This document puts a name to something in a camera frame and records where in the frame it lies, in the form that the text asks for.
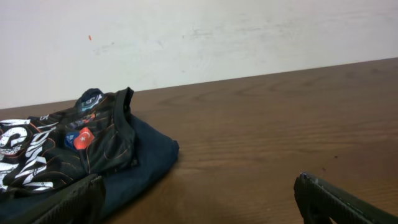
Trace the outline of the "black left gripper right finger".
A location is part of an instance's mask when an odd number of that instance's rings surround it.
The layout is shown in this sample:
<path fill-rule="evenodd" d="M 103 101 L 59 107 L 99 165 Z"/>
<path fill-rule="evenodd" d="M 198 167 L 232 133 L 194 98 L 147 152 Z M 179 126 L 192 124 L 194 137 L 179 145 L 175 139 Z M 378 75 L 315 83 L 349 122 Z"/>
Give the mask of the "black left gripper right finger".
<path fill-rule="evenodd" d="M 327 181 L 302 172 L 294 197 L 304 224 L 397 224 L 397 217 Z"/>

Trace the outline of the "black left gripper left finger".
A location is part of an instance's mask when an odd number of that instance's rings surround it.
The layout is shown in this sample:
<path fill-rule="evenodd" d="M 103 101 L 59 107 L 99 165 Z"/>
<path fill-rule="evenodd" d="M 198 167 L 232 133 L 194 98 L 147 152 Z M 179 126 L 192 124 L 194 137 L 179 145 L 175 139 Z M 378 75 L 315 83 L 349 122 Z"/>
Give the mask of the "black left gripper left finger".
<path fill-rule="evenodd" d="M 7 224 L 95 224 L 100 220 L 106 189 L 102 176 L 91 174 L 51 195 Z"/>

